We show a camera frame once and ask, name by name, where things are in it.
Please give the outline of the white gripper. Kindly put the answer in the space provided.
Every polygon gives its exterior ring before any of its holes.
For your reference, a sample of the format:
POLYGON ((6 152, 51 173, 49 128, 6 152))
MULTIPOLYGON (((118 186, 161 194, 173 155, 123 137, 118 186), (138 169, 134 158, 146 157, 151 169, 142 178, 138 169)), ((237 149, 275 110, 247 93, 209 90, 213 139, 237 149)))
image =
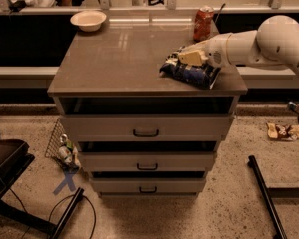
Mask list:
POLYGON ((227 43, 231 33, 220 34, 208 40, 190 45, 183 49, 178 58, 183 64, 201 66, 208 64, 213 67, 229 65, 227 43))

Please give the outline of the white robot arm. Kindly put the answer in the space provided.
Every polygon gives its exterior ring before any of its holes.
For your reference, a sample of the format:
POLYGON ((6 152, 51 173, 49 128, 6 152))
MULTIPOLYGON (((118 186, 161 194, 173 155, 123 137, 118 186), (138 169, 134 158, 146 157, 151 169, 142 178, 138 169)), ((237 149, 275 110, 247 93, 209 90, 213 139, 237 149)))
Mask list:
POLYGON ((299 78, 299 23, 288 16, 273 16, 257 30, 219 34, 181 48, 178 58, 192 66, 288 68, 299 78))

